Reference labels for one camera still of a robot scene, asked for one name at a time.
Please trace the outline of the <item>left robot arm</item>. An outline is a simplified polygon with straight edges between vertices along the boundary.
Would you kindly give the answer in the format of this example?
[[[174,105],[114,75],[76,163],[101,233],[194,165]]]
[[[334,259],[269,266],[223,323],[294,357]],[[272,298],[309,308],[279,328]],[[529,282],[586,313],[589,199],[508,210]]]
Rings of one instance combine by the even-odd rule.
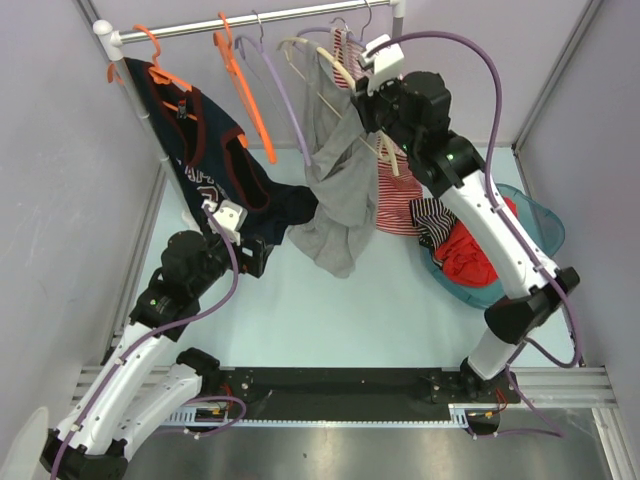
[[[261,277],[272,250],[259,237],[238,244],[194,231],[170,237],[118,345],[73,411],[48,432],[40,462],[51,478],[122,478],[141,444],[183,405],[220,407],[222,430],[244,419],[246,403],[224,389],[219,361],[194,347],[178,354],[158,386],[136,394],[161,354],[205,317],[200,297],[226,273],[234,281]]]

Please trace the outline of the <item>cream plastic hanger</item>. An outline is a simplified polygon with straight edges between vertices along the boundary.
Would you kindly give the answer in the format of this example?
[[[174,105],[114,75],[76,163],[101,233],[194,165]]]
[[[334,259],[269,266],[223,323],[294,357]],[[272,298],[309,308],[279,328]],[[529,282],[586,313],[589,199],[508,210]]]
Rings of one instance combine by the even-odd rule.
[[[285,59],[291,68],[303,79],[307,80],[302,71],[293,62],[293,49],[300,45],[315,46],[315,52],[323,59],[332,69],[334,83],[343,89],[349,90],[351,93],[355,90],[355,83],[358,74],[366,76],[358,63],[358,57],[365,47],[360,47],[346,38],[346,32],[340,28],[331,28],[328,33],[333,40],[334,51],[329,52],[321,45],[316,45],[305,36],[286,37],[278,45],[278,49],[284,53]],[[399,160],[406,159],[401,154],[398,147],[384,133],[377,133],[376,148],[369,146],[371,151],[376,151],[378,161],[387,164],[391,168],[393,177],[400,177]]]

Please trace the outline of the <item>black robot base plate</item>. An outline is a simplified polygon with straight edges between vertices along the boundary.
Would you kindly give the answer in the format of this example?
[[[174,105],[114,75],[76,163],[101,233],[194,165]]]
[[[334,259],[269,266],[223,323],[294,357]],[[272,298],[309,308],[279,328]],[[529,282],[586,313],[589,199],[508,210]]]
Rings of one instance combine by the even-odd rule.
[[[506,379],[476,381],[440,368],[219,370],[190,402],[208,409],[196,422],[415,424],[446,421],[454,404],[494,417],[516,404]]]

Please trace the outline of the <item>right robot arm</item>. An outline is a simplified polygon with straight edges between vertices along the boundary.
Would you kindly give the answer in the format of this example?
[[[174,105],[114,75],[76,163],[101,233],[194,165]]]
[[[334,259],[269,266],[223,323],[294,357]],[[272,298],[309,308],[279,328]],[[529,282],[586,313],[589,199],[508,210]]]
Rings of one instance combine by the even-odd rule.
[[[579,275],[539,251],[497,190],[488,157],[451,130],[451,94],[440,75],[418,71],[381,84],[363,77],[352,102],[365,131],[399,146],[413,176],[462,221],[502,284],[503,297],[484,312],[481,340],[460,366],[463,393],[484,401],[528,334],[566,303]]]

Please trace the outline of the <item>grey tank top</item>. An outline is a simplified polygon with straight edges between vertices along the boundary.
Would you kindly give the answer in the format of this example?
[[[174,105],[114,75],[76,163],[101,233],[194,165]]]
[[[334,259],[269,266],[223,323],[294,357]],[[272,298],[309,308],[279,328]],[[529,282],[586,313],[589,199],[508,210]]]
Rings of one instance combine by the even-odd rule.
[[[375,230],[377,156],[351,102],[351,89],[335,83],[324,49],[312,40],[299,47],[303,135],[310,154],[305,178],[318,205],[310,221],[291,228],[289,238],[316,266],[346,278]]]

